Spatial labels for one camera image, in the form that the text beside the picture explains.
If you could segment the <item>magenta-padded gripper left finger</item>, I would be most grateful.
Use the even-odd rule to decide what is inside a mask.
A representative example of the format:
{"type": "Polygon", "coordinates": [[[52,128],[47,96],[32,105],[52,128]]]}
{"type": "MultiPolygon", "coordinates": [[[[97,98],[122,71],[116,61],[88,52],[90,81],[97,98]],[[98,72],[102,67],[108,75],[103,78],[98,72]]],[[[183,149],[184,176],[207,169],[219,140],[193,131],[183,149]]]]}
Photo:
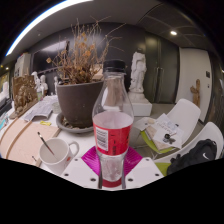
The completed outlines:
{"type": "Polygon", "coordinates": [[[74,157],[61,177],[84,188],[97,189],[100,177],[100,160],[92,147],[82,157],[74,157]]]}

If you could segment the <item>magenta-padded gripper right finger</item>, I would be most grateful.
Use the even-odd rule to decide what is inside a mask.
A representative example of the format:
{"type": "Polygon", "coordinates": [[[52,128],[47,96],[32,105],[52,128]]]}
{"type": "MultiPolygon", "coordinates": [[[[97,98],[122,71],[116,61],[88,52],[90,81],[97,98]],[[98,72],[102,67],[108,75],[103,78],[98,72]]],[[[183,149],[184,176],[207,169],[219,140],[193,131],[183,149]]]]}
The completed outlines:
{"type": "Polygon", "coordinates": [[[123,162],[124,189],[140,188],[163,177],[150,157],[142,157],[133,148],[128,149],[123,162]]]}

